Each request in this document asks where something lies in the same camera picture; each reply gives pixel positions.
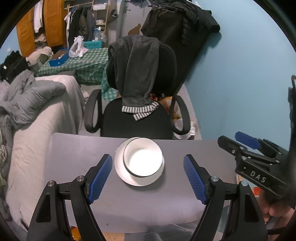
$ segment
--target orange wardrobe door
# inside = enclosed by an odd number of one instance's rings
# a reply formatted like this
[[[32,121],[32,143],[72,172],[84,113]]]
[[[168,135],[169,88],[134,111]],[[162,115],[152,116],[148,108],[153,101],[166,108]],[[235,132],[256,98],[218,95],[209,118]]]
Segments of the orange wardrobe door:
[[[35,50],[33,30],[34,8],[32,8],[17,24],[17,38],[22,56],[28,57]]]
[[[44,28],[49,47],[63,45],[66,36],[64,0],[44,0]]]

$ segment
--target black office chair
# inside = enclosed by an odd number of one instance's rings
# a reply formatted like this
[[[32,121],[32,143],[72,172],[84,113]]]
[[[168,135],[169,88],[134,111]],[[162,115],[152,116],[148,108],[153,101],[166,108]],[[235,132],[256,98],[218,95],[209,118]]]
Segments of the black office chair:
[[[169,89],[173,85],[176,74],[177,63],[174,51],[168,45],[160,44],[158,70],[151,93],[161,96],[164,90]],[[117,89],[112,57],[108,60],[107,78],[109,85]],[[96,101],[98,101],[98,121],[95,127],[93,127]],[[174,125],[173,114],[175,102],[179,104],[182,114],[184,124],[182,130],[178,130]],[[95,133],[98,129],[101,129],[102,137],[146,137],[150,139],[172,139],[172,131],[179,135],[185,135],[190,131],[189,113],[184,101],[178,95],[172,98],[169,115],[160,104],[152,114],[135,121],[132,113],[124,113],[121,109],[122,99],[117,98],[107,105],[103,114],[101,90],[94,90],[85,107],[84,126],[86,130],[90,133]]]

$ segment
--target green checkered tablecloth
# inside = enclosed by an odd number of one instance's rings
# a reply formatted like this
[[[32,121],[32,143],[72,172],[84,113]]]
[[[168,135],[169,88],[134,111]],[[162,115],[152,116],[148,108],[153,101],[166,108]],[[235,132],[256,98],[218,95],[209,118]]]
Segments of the green checkered tablecloth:
[[[64,71],[76,70],[78,84],[101,85],[102,98],[111,101],[116,98],[117,90],[112,89],[107,81],[108,49],[89,49],[83,57],[69,58],[58,67],[51,67],[49,62],[38,70],[37,76],[55,75]]]

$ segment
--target chair armrest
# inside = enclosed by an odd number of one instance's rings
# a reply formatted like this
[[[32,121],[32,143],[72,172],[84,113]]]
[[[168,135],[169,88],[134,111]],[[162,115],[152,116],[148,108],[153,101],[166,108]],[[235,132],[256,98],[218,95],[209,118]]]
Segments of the chair armrest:
[[[174,123],[174,107],[175,107],[175,102],[178,103],[180,111],[181,111],[181,115],[182,115],[182,119],[183,119],[183,130],[179,130],[176,128],[175,123]],[[172,130],[173,132],[175,132],[176,134],[182,136],[187,134],[190,131],[190,117],[189,117],[189,113],[187,110],[187,107],[183,101],[183,99],[179,96],[173,96],[172,98],[172,103],[170,105],[170,124],[172,126]]]
[[[94,119],[94,108],[96,106],[96,101],[98,101],[98,121],[96,126],[93,127],[93,119]],[[84,111],[84,126],[85,129],[90,133],[97,132],[98,129],[101,128],[102,124],[102,91],[101,90],[94,90],[85,107]]]

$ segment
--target chair seat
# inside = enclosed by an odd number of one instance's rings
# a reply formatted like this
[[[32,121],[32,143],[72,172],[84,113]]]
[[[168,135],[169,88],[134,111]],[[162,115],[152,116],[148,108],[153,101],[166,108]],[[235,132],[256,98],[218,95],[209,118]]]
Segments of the chair seat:
[[[121,109],[121,98],[107,105],[101,127],[102,137],[172,139],[169,115],[161,104],[151,115],[138,121],[133,114],[124,113]]]

